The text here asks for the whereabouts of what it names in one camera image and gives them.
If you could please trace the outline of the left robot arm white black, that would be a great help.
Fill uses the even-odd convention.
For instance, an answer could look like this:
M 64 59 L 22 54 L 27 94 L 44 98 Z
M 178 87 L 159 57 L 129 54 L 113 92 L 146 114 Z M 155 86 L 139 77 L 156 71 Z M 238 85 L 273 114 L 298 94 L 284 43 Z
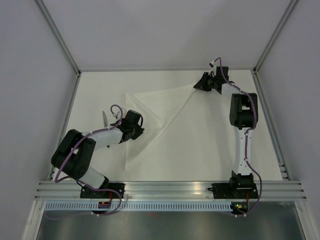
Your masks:
M 91 166 L 96 150 L 136 140 L 143 132 L 144 119 L 141 113 L 134 110 L 112 113 L 115 123 L 108 124 L 103 112 L 104 128 L 80 132 L 69 130 L 51 158 L 51 164 L 58 169 L 54 182 L 60 183 L 72 179 L 82 185 L 82 189 L 90 189 L 98 198 L 104 198 L 109 193 L 109 179 Z

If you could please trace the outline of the white cloth napkin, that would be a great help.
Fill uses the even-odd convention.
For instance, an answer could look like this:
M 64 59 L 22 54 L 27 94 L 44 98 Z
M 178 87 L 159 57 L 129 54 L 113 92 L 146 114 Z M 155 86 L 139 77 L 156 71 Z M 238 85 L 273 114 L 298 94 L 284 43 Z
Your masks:
M 187 104 L 195 89 L 186 85 L 178 88 L 124 95 L 124 108 L 142 115 L 144 131 L 125 149 L 125 169 L 143 162 L 164 132 Z

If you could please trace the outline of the silver table knife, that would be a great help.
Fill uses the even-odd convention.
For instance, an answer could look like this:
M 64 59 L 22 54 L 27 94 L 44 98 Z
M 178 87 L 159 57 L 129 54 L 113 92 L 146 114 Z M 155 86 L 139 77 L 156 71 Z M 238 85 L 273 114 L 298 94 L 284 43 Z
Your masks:
M 108 119 L 107 119 L 107 115 L 104 111 L 102 111 L 102 117 L 103 117 L 103 124 L 104 124 L 104 128 L 105 131 L 103 131 L 102 133 L 102 139 L 101 142 L 103 142 L 103 146 L 109 148 L 110 145 L 107 144 L 108 143 L 108 131 L 109 131 L 109 124 L 108 124 Z

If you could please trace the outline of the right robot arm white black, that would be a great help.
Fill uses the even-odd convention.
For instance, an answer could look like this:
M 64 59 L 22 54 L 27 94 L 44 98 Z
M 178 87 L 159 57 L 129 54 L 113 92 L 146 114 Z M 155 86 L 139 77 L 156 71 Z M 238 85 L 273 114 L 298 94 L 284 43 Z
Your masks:
M 204 92 L 215 90 L 230 98 L 229 122 L 235 134 L 235 162 L 228 183 L 213 183 L 208 190 L 215 199 L 258 199 L 259 193 L 254 182 L 251 165 L 251 145 L 253 130 L 256 128 L 258 114 L 258 96 L 247 93 L 229 80 L 229 68 L 217 67 L 206 71 L 193 86 Z

